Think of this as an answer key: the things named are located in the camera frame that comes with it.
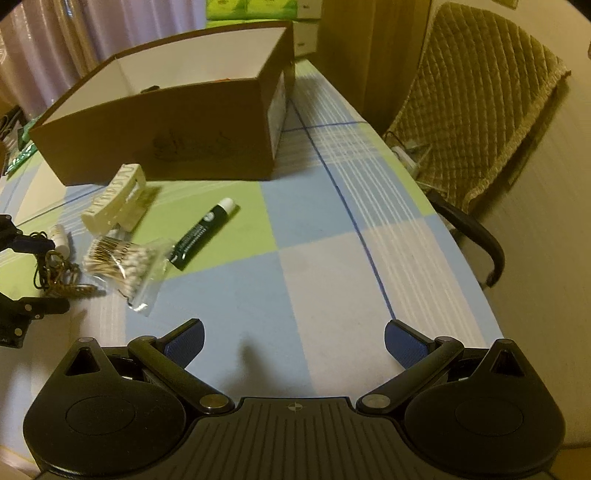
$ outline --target quilted chair cover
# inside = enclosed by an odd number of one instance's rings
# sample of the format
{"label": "quilted chair cover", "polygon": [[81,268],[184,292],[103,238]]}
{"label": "quilted chair cover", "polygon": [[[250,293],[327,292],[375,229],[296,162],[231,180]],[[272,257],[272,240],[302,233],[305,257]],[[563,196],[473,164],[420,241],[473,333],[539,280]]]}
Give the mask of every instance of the quilted chair cover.
{"label": "quilted chair cover", "polygon": [[384,140],[425,146],[417,181],[469,213],[567,74],[560,58],[513,22],[445,3]]}

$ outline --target shiny curtain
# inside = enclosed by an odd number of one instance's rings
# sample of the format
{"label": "shiny curtain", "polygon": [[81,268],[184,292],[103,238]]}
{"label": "shiny curtain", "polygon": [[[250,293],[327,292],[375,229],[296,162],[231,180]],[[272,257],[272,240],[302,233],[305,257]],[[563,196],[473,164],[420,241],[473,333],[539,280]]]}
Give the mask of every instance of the shiny curtain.
{"label": "shiny curtain", "polygon": [[99,62],[204,28],[205,0],[23,0],[0,22],[0,100],[43,113]]}

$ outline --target clear plastic bag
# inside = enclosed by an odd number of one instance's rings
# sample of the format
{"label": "clear plastic bag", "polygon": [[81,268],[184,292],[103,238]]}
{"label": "clear plastic bag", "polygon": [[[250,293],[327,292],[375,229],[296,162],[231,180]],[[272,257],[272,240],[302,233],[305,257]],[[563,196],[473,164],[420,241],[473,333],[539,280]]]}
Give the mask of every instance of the clear plastic bag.
{"label": "clear plastic bag", "polygon": [[83,268],[107,288],[119,291],[133,311],[148,316],[170,266],[173,246],[169,239],[138,245],[101,235],[91,243]]}

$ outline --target silver screw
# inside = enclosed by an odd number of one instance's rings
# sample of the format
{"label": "silver screw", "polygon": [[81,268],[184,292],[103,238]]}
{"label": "silver screw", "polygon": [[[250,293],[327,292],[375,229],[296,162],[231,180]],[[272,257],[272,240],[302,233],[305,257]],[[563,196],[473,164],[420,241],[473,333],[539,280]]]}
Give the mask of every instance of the silver screw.
{"label": "silver screw", "polygon": [[390,405],[390,399],[386,395],[380,395],[377,393],[364,396],[361,402],[367,408],[386,408]]}
{"label": "silver screw", "polygon": [[210,410],[217,410],[218,408],[224,408],[230,400],[225,395],[220,395],[219,393],[214,393],[211,395],[205,395],[201,397],[199,403],[202,407],[208,408]]}

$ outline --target open box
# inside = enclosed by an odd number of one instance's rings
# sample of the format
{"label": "open box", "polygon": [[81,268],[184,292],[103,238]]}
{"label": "open box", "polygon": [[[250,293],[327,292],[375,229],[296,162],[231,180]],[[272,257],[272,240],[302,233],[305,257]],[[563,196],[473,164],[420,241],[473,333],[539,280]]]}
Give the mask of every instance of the open box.
{"label": "open box", "polygon": [[293,81],[291,22],[193,31],[112,56],[31,138],[65,185],[108,183],[122,163],[148,180],[268,179]]}

